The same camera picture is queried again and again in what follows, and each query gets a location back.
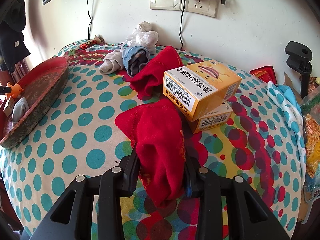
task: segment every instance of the bed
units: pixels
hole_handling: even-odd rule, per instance
[[[0,150],[0,170],[11,204],[32,235],[41,219],[78,175],[103,174],[131,153],[130,141],[115,117],[140,104],[164,97],[144,97],[132,90],[125,71],[99,72],[103,57],[119,44],[86,50],[74,42],[57,53],[69,55],[68,83],[36,128],[16,147]],[[157,46],[159,53],[164,46]],[[210,58],[177,50],[184,65]],[[243,176],[292,236],[301,201],[301,169],[297,142],[284,113],[267,96],[266,83],[227,65],[243,80],[229,100],[228,123],[192,134],[184,126],[189,155],[220,176]],[[98,197],[94,200],[92,239],[97,239]],[[126,239],[194,239],[199,201],[185,196],[156,208],[142,184],[131,198],[121,199]],[[228,239],[227,206],[222,200],[223,236]]]

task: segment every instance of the barcode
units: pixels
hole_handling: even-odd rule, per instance
[[[213,118],[211,120],[202,121],[200,128],[223,122],[227,119],[227,117],[228,117],[228,114],[224,114],[224,115],[216,116],[215,118]]]
[[[188,92],[185,91],[182,87],[180,87],[177,83],[172,83],[169,79],[165,80],[165,85],[172,91],[172,93],[179,98],[186,106],[190,104],[190,96],[188,96]]]
[[[228,100],[228,99],[231,97],[233,91],[234,91],[235,88],[236,88],[236,85],[237,85],[237,83],[231,85],[231,86],[228,88],[228,91],[227,91],[227,93],[226,93],[223,101],[226,101],[226,100]]]

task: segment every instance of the cartoon face on box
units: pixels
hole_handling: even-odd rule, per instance
[[[210,62],[200,62],[188,66],[189,69],[196,72],[200,77],[207,80],[210,84],[215,85],[222,83],[229,76],[228,69],[214,60]]]

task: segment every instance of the yellow medicine box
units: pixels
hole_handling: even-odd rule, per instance
[[[205,114],[198,120],[195,120],[194,122],[188,121],[188,124],[193,133],[198,133],[224,125],[228,122],[232,112],[230,105],[227,102],[224,102],[221,106],[213,109],[210,113]]]
[[[234,96],[241,77],[209,60],[164,72],[163,93],[193,122]]]

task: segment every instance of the white wall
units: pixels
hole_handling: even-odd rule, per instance
[[[86,0],[25,0],[27,25],[25,44],[36,66],[63,46],[87,37],[89,17]],[[179,11],[150,10],[150,0],[89,0],[94,20],[92,37],[101,34],[106,42],[123,42],[142,21],[153,24],[158,44],[180,47]],[[227,0],[219,5],[217,18],[186,12],[184,49],[251,70],[273,65],[278,82],[283,72],[298,76],[286,65],[284,48],[291,40],[313,52],[313,76],[320,76],[320,25],[304,0]]]

